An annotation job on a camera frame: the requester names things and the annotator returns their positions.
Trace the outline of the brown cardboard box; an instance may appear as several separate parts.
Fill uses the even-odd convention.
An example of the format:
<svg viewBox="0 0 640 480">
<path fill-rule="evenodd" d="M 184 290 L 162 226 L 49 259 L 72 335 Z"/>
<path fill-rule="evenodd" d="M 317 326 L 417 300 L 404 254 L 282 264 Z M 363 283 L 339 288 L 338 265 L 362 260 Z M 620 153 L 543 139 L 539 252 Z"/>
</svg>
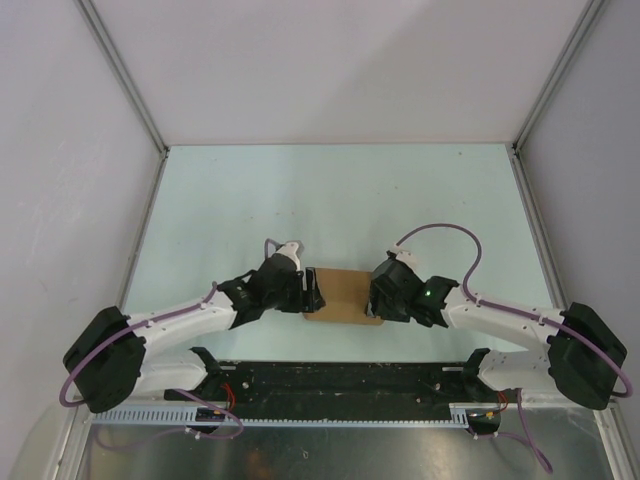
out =
<svg viewBox="0 0 640 480">
<path fill-rule="evenodd" d="M 357 270 L 321 268 L 317 284 L 326 305 L 314 313 L 304 313 L 309 321 L 379 326 L 384 321 L 367 315 L 371 273 Z"/>
</svg>

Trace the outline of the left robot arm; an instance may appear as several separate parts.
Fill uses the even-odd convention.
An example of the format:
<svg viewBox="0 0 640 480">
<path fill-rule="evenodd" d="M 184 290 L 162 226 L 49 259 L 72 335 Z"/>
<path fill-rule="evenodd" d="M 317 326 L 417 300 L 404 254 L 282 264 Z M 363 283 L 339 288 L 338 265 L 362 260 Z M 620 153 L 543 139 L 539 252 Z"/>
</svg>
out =
<svg viewBox="0 0 640 480">
<path fill-rule="evenodd" d="M 180 307 L 135 315 L 104 308 L 63 357 L 68 376 L 59 402 L 102 413 L 137 393 L 186 390 L 210 399 L 221 387 L 212 355 L 191 347 L 171 357 L 170 349 L 252 323 L 269 310 L 315 313 L 325 304 L 315 268 L 276 253 L 258 269 L 214 283 L 206 295 Z"/>
</svg>

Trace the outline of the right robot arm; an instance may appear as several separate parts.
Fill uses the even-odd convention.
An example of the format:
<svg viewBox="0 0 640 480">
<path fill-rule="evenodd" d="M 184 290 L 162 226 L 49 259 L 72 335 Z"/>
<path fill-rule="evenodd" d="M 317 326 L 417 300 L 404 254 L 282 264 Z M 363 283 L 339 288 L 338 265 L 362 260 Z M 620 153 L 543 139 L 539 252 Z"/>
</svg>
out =
<svg viewBox="0 0 640 480">
<path fill-rule="evenodd" d="M 473 352 L 461 376 L 462 391 L 473 401 L 502 390 L 556 390 L 582 407 L 602 410 L 617 394 L 627 356 L 623 343 L 587 305 L 501 304 L 472 291 L 466 281 L 421 279 L 405 252 L 389 253 L 372 273 L 368 313 L 427 328 L 473 330 L 517 345 L 516 352 Z"/>
</svg>

